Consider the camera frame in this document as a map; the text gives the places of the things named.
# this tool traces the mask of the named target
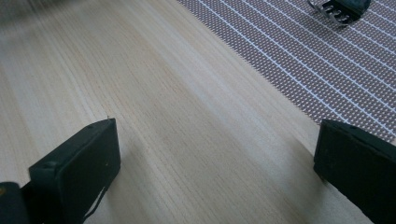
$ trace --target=metal object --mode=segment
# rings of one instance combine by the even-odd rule
[[[312,0],[307,2],[339,26],[347,26],[358,21],[371,4],[371,0],[330,0],[323,4],[315,4]]]
[[[116,120],[88,125],[32,165],[21,189],[0,183],[0,223],[83,223],[119,170]]]
[[[396,223],[396,147],[364,130],[325,119],[314,170],[374,223]]]

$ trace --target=wood grain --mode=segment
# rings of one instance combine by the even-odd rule
[[[318,126],[177,1],[72,1],[0,28],[0,179],[117,119],[87,223],[370,223],[314,173]]]

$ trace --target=black object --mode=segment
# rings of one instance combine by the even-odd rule
[[[334,120],[321,122],[314,170],[374,223],[396,223],[396,147]]]
[[[324,4],[307,1],[309,6],[340,26],[358,21],[371,4],[371,0],[330,0]]]
[[[32,165],[22,189],[0,183],[0,223],[82,223],[119,170],[116,121],[88,125]]]

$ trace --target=light wood surface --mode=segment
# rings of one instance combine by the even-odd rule
[[[0,27],[0,180],[85,125],[121,170],[87,223],[370,223],[313,171],[318,125],[176,0],[71,1]]]

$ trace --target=wooden floor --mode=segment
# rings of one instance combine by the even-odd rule
[[[122,165],[87,223],[370,223],[313,171],[318,126],[175,0],[0,27],[0,180],[97,120]]]

